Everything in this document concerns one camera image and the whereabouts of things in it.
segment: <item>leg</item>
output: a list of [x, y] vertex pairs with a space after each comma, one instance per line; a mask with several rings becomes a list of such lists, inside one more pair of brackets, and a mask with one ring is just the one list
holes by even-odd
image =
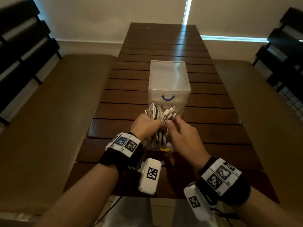
[[123, 197], [109, 211], [103, 227], [153, 227], [152, 207], [149, 198]]
[[175, 204], [172, 227], [218, 227], [214, 215], [209, 221], [199, 221], [185, 199], [177, 199]]

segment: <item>drawer handle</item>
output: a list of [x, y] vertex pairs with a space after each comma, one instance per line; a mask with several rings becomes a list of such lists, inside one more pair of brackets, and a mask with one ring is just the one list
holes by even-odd
[[172, 98], [170, 98], [170, 99], [165, 99], [165, 97], [162, 96], [162, 99], [164, 99], [165, 101], [171, 101], [174, 97], [175, 97], [175, 96], [172, 96]]

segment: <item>tangled cables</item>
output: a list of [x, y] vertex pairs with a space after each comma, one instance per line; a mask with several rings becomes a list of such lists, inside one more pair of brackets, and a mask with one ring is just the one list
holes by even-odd
[[[145, 114], [152, 119], [159, 119], [162, 122], [166, 122], [168, 119], [172, 119], [177, 115], [177, 113], [174, 111], [174, 107], [166, 109], [165, 112], [163, 112], [154, 103], [150, 105], [149, 109], [145, 110]], [[149, 143], [152, 148], [163, 146], [166, 144], [166, 137], [167, 133], [163, 133], [163, 131], [159, 129], [157, 133], [149, 138]]]

